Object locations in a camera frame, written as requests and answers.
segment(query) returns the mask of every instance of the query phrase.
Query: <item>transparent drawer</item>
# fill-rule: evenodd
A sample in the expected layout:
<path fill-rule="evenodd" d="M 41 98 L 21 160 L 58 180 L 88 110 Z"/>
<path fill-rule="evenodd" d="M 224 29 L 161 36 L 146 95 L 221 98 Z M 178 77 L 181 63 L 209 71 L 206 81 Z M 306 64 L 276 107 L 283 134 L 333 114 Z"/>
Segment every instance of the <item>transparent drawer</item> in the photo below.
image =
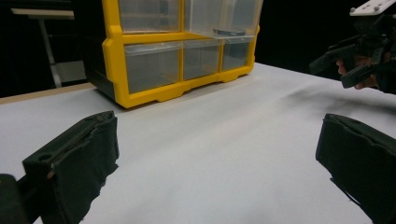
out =
<path fill-rule="evenodd" d="M 182 42 L 125 46 L 129 93 L 178 82 Z"/>
<path fill-rule="evenodd" d="M 245 66 L 248 61 L 248 49 L 253 38 L 226 39 L 224 44 L 222 71 Z"/>
<path fill-rule="evenodd" d="M 119 0 L 125 34 L 179 31 L 180 0 Z"/>
<path fill-rule="evenodd" d="M 214 38 L 254 36 L 262 0 L 185 0 L 185 30 Z"/>
<path fill-rule="evenodd" d="M 218 72 L 220 40 L 189 40 L 184 42 L 184 80 Z"/>

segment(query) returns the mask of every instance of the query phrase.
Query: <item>white tabletop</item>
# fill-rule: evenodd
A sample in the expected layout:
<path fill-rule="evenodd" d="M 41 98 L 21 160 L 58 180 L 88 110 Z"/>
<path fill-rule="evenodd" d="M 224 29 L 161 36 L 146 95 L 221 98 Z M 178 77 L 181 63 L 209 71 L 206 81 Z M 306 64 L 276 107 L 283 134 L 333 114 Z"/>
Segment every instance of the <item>white tabletop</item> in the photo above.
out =
<path fill-rule="evenodd" d="M 131 110 L 92 88 L 0 105 L 1 173 L 21 178 L 24 158 L 107 110 L 119 118 L 120 168 L 82 223 L 371 224 L 315 160 L 322 119 L 396 136 L 396 96 L 256 63 Z"/>

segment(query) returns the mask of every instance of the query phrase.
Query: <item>yellow frame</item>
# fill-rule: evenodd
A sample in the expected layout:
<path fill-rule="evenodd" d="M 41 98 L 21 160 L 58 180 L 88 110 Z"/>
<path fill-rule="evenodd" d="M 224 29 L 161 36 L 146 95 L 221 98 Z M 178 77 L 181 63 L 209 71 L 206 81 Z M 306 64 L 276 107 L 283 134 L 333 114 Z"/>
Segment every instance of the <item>yellow frame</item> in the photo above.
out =
<path fill-rule="evenodd" d="M 106 25 L 106 40 L 102 44 L 106 76 L 113 83 L 115 101 L 125 108 L 130 108 L 144 103 L 163 102 L 177 98 L 185 91 L 204 86 L 214 82 L 229 82 L 242 75 L 250 73 L 254 65 L 254 49 L 256 48 L 257 35 L 249 44 L 247 51 L 247 65 L 221 72 L 224 44 L 220 45 L 218 72 L 190 80 L 183 80 L 183 49 L 179 51 L 179 81 L 175 84 L 162 86 L 152 90 L 130 94 L 128 88 L 124 45 L 135 43 L 158 43 L 165 41 L 182 41 L 190 39 L 205 39 L 207 37 L 184 32 L 184 0 L 180 1 L 180 32 L 172 34 L 143 34 L 125 35 L 120 26 L 119 2 L 117 0 L 102 0 Z"/>

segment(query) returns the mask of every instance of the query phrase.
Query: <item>storage organizer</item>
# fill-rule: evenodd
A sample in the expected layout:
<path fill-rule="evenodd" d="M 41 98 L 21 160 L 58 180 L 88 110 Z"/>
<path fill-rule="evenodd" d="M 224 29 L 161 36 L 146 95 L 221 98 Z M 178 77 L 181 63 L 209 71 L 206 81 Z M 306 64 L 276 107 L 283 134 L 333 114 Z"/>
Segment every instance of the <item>storage organizer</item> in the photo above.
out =
<path fill-rule="evenodd" d="M 87 79 L 125 108 L 228 82 L 253 68 L 262 0 L 84 0 L 73 6 Z"/>

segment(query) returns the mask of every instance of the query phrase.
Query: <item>white table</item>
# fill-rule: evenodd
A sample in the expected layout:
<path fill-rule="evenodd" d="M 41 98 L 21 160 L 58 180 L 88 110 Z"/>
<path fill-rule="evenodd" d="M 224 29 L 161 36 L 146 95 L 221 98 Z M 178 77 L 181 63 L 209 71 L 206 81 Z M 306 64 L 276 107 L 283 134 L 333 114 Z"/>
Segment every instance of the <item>white table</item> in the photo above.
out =
<path fill-rule="evenodd" d="M 24 158 L 107 110 L 119 118 L 120 168 L 87 224 L 371 224 L 315 160 L 322 119 L 396 136 L 396 96 L 256 63 L 249 76 L 131 110 L 92 87 L 0 105 L 0 171 L 21 178 Z"/>

